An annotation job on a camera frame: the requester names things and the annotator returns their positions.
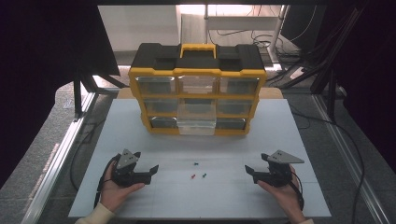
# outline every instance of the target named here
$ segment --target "human hand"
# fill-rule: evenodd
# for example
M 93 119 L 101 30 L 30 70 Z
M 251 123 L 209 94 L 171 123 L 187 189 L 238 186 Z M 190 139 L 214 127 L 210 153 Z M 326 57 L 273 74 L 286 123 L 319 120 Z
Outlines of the human hand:
M 290 169 L 295 174 L 295 170 L 292 166 L 290 166 Z M 299 188 L 299 183 L 295 175 L 292 175 L 291 181 L 297 188 Z M 290 185 L 275 188 L 260 180 L 257 181 L 257 184 L 275 197 L 277 203 L 283 209 L 286 216 L 288 216 L 291 224 L 300 223 L 306 220 L 300 209 L 297 193 Z
M 115 212 L 126 200 L 128 195 L 145 187 L 145 184 L 138 183 L 131 187 L 123 188 L 111 180 L 111 172 L 115 161 L 111 162 L 105 174 L 105 183 L 101 192 L 100 203 L 111 212 Z

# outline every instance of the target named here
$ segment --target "gray floor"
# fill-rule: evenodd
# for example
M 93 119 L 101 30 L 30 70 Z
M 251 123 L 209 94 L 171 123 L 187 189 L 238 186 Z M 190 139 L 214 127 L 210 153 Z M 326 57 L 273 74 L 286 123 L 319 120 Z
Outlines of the gray floor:
M 187 18 L 186 20 L 195 20 L 196 18 Z M 234 41 L 239 41 L 239 37 L 228 35 L 231 39 L 226 41 L 230 45 Z M 214 42 L 224 36 L 212 35 Z M 250 33 L 247 32 L 245 37 L 249 41 Z M 292 45 L 283 50 L 295 50 Z M 120 65 L 129 65 L 134 57 L 131 52 L 116 52 L 116 57 Z M 128 67 L 120 68 L 121 77 L 116 79 L 128 84 L 127 77 Z M 269 71 L 268 78 L 277 75 L 276 72 Z M 313 96 L 309 93 L 308 88 L 314 77 L 299 83 L 289 90 L 282 91 L 284 97 L 288 99 L 292 111 L 303 113 L 307 116 L 320 118 L 318 108 L 316 107 Z M 266 86 L 276 86 L 290 80 L 288 76 L 284 76 L 278 82 L 269 81 Z M 98 85 L 103 87 L 112 87 L 111 84 L 98 80 Z M 111 105 L 111 101 L 116 94 L 101 94 L 95 99 L 94 108 L 91 110 L 88 119 L 84 123 L 81 132 L 78 134 L 78 140 L 75 142 L 69 156 L 65 161 L 55 188 L 52 191 L 44 212 L 38 223 L 74 223 L 76 220 L 68 218 L 68 212 L 73 203 L 77 192 L 73 188 L 70 181 L 70 174 L 73 174 L 74 182 L 77 187 L 84 176 L 84 172 L 91 158 L 97 138 L 100 135 L 103 120 Z M 396 175 L 389 169 L 384 159 L 378 154 L 375 147 L 362 133 L 359 127 L 354 123 L 353 119 L 345 111 L 342 97 L 336 100 L 335 119 L 337 123 L 347 129 L 356 141 L 361 151 L 366 168 L 366 180 L 373 187 L 375 194 L 382 203 L 385 211 L 389 215 L 390 223 L 396 221 L 394 202 L 396 202 Z M 25 212 L 27 211 L 31 201 L 35 197 L 35 193 L 40 185 L 44 174 L 48 170 L 48 166 L 53 158 L 54 153 L 61 144 L 64 134 L 66 133 L 72 119 L 74 117 L 73 102 L 73 85 L 68 84 L 60 88 L 56 94 L 56 104 L 53 107 L 46 123 L 43 125 L 40 133 L 30 146 L 26 156 L 20 162 L 20 165 L 14 171 L 8 182 L 0 190 L 0 223 L 21 223 Z M 352 216 L 353 197 L 356 190 L 356 184 L 353 181 L 346 163 L 343 160 L 338 148 L 330 136 L 329 130 L 324 122 L 305 119 L 295 116 L 295 121 L 300 129 L 300 135 L 303 139 L 308 156 L 313 164 L 315 173 L 318 177 L 319 184 L 322 188 L 326 202 L 332 213 L 330 218 L 315 217 L 316 223 L 350 223 Z M 355 148 L 351 142 L 347 140 L 351 146 L 351 153 L 355 154 Z M 73 167 L 72 159 L 76 153 Z M 360 198 L 357 206 L 357 223 L 375 223 L 366 202 Z M 260 223 L 285 223 L 286 220 L 260 220 Z M 135 223 L 131 220 L 113 219 L 110 223 Z M 138 223 L 157 223 L 148 221 L 138 221 Z M 164 223 L 259 223 L 256 220 L 245 221 L 168 221 Z

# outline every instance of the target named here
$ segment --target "white tabletop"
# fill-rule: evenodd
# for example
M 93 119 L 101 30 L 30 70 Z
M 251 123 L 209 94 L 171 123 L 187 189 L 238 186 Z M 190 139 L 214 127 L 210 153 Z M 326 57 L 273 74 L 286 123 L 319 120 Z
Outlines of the white tabletop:
M 133 193 L 117 211 L 134 219 L 249 219 L 284 217 L 270 194 L 253 184 L 245 164 L 266 171 L 261 153 L 278 149 L 305 163 L 294 164 L 303 183 L 307 217 L 329 217 L 318 180 L 287 100 L 261 100 L 244 136 L 192 136 L 148 133 L 136 100 L 114 100 L 91 162 L 70 211 L 92 211 L 98 180 L 108 161 L 125 148 L 141 157 L 136 172 L 159 164 L 151 184 Z

